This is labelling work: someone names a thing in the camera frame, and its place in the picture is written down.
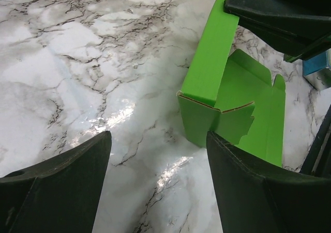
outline folded cardboard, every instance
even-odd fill
[[[285,82],[245,54],[229,58],[239,18],[216,0],[197,52],[177,93],[187,138],[205,147],[215,131],[237,147],[280,166]]]

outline marble countertop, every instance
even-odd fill
[[[176,98],[214,1],[0,0],[0,177],[110,130],[94,233],[222,232]],[[284,76],[283,167],[298,171],[331,90],[246,29],[235,48]]]

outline black plastic object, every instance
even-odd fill
[[[224,233],[331,232],[331,180],[282,169],[207,135]]]
[[[286,61],[308,60],[331,48],[331,0],[226,0],[224,10]]]
[[[331,106],[324,117],[300,173],[331,178]]]
[[[103,132],[0,179],[0,232],[92,232],[110,149]]]

